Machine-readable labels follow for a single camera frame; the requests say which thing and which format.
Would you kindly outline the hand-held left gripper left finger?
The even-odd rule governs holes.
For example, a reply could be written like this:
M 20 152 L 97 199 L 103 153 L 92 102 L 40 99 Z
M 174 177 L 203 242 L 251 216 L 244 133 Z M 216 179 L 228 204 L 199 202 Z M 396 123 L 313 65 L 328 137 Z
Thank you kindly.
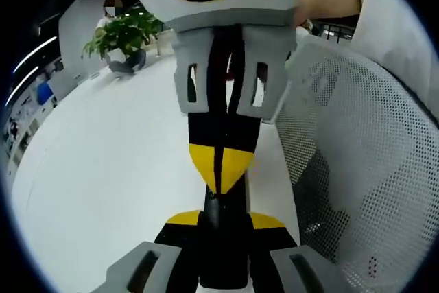
M 111 265 L 103 292 L 195 292 L 199 283 L 200 210 L 166 221 L 153 242 L 142 242 Z

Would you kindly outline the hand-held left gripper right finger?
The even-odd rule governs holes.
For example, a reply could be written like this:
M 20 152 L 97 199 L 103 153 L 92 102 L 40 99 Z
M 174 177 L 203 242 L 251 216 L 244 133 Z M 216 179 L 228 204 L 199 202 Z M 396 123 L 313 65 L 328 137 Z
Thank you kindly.
M 285 225 L 250 213 L 250 278 L 255 292 L 352 292 L 342 270 L 310 246 L 299 246 Z

